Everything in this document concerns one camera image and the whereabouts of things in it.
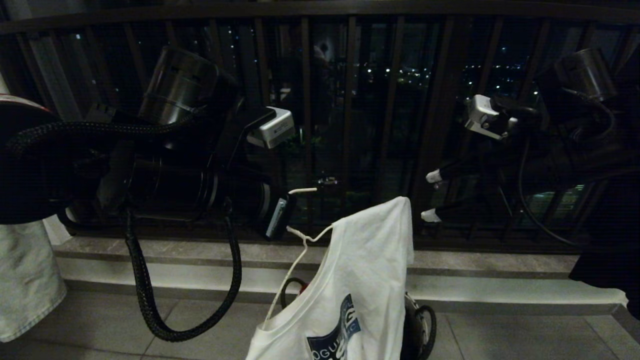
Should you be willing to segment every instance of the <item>tile floor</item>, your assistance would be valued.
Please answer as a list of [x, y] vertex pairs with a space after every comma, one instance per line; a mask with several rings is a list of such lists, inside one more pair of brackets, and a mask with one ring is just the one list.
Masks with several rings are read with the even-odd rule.
[[[161, 316], [175, 329], [198, 324], [218, 304], [157, 300]], [[0, 359], [243, 359], [253, 330], [267, 310], [264, 304], [235, 303], [205, 334], [167, 343], [146, 328], [136, 297], [72, 291], [27, 334], [0, 343]], [[611, 316], [437, 316], [438, 334], [430, 360], [640, 359], [640, 345]]]

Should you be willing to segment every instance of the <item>clothes hanger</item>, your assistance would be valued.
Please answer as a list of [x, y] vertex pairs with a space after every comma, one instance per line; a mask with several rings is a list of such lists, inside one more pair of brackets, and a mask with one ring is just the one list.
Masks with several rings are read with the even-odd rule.
[[[317, 188], [295, 189], [295, 190], [289, 191], [289, 195], [295, 194], [295, 193], [303, 193], [303, 192], [316, 192], [317, 190], [318, 190]], [[316, 236], [315, 238], [312, 238], [310, 236], [307, 236], [307, 235], [303, 234], [299, 230], [295, 230], [291, 226], [287, 226], [287, 231], [289, 231], [290, 233], [292, 233], [292, 234], [294, 234], [297, 237], [302, 239], [302, 245], [305, 247], [305, 249], [302, 250], [302, 253], [300, 253], [298, 258], [293, 262], [293, 264], [289, 268], [289, 271], [287, 272], [287, 275], [284, 277], [284, 280], [282, 280], [282, 284], [280, 284], [280, 287], [279, 287], [278, 291], [276, 292], [276, 296], [273, 298], [273, 301], [271, 302], [271, 307], [269, 308], [269, 312], [267, 313], [267, 317], [264, 319], [265, 322], [267, 322], [267, 320], [269, 320], [271, 318], [271, 314], [273, 313], [273, 309], [275, 308], [276, 303], [278, 302], [278, 298], [280, 297], [280, 293], [282, 292], [282, 288], [284, 288], [284, 285], [287, 282], [287, 279], [291, 276], [291, 273], [293, 272], [293, 269], [296, 267], [296, 265], [300, 262], [300, 260], [302, 260], [302, 258], [307, 253], [307, 250], [309, 249], [309, 247], [307, 246], [307, 240], [311, 241], [311, 242], [316, 242], [316, 241], [318, 241], [318, 239], [323, 237], [323, 235], [326, 234], [327, 231], [329, 231], [331, 229], [333, 229], [333, 225], [329, 225], [326, 229], [322, 230], [320, 235]]]

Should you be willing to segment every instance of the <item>gray fabric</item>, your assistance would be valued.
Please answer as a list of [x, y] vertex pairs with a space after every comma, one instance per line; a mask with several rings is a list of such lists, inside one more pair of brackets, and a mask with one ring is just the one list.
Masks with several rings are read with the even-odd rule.
[[43, 222], [0, 225], [0, 341], [24, 334], [66, 294]]

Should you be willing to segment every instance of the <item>printed logo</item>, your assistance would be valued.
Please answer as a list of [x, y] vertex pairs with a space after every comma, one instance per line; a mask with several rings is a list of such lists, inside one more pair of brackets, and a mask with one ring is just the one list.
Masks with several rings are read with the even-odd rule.
[[349, 339], [358, 331], [360, 323], [349, 294], [340, 305], [340, 319], [333, 331], [326, 336], [307, 338], [314, 360], [346, 360]]

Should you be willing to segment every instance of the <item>white t-shirt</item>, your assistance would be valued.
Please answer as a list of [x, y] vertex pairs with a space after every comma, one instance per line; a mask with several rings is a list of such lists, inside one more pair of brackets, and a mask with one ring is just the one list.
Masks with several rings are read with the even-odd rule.
[[247, 360], [399, 359], [412, 238], [406, 197], [333, 223], [313, 281], [258, 325]]

